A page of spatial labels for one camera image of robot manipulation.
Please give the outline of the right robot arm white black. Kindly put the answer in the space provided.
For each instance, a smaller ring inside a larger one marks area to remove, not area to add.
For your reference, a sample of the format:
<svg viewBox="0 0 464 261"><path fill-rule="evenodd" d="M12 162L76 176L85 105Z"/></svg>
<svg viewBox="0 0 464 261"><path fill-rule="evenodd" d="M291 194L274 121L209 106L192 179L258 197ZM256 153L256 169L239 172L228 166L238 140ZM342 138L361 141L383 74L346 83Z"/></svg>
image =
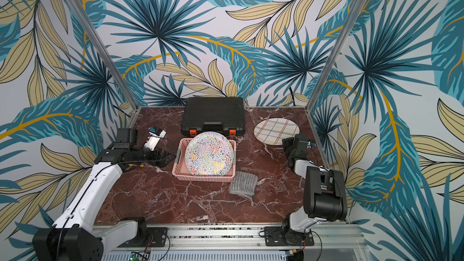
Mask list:
<svg viewBox="0 0 464 261"><path fill-rule="evenodd" d="M320 222L343 221L348 213L344 175L307 159L308 137L297 134L282 140L289 168L304 179L303 205L282 223L281 237L287 243L304 240Z"/></svg>

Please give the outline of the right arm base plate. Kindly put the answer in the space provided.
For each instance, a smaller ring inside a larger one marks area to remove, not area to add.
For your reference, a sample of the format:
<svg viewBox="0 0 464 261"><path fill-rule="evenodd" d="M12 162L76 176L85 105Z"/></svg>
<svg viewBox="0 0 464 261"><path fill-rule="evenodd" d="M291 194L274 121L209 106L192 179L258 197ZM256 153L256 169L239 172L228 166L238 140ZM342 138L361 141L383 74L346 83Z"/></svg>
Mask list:
<svg viewBox="0 0 464 261"><path fill-rule="evenodd" d="M282 227L265 227L263 230L267 247L304 247L313 246L314 238L309 233L284 230Z"/></svg>

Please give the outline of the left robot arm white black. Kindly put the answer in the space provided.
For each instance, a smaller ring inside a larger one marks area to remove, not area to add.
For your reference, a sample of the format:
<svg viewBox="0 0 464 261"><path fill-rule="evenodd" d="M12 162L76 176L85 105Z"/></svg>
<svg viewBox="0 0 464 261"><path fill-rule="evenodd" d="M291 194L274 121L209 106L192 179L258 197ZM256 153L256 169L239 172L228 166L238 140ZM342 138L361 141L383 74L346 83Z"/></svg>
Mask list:
<svg viewBox="0 0 464 261"><path fill-rule="evenodd" d="M124 247L148 249L164 246L165 228L148 229L144 217L128 217L116 225L93 234L94 221L109 191L123 173L138 164L166 167L174 158L157 148L166 132L149 129L143 147L137 147L137 130L122 128L116 140L102 150L83 187L50 228L39 229L32 240L40 261L100 261L112 250Z"/></svg>

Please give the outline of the white plate colourful squiggle pattern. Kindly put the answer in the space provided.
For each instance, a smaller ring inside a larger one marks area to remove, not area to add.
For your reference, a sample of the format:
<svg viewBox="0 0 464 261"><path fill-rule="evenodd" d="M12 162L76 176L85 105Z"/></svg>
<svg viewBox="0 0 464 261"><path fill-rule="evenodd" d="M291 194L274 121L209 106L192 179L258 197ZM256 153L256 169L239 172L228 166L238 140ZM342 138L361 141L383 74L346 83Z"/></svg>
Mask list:
<svg viewBox="0 0 464 261"><path fill-rule="evenodd" d="M234 148L217 132L203 132L187 145L184 160L194 176L226 176L233 166Z"/></svg>

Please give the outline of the white plate coloured plaid lines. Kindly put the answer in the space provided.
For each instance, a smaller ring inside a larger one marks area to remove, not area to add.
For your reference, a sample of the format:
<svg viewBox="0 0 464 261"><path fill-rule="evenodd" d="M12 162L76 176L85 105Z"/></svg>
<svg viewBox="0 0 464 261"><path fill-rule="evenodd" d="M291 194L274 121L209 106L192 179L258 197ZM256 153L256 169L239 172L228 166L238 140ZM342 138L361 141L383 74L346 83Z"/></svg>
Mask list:
<svg viewBox="0 0 464 261"><path fill-rule="evenodd" d="M261 121L254 128L254 136L266 145L282 145L282 140L300 133L299 126L285 118L269 118Z"/></svg>

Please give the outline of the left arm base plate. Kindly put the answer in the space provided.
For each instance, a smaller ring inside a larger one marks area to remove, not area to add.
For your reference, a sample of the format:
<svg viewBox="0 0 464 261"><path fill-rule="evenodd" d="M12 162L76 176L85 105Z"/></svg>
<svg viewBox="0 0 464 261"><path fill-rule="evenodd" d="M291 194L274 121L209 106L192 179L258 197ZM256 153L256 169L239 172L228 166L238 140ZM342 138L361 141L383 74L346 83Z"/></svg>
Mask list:
<svg viewBox="0 0 464 261"><path fill-rule="evenodd" d="M167 240L167 227L147 227L139 228L136 237L119 245L119 248L129 247L154 247L161 248L165 246Z"/></svg>

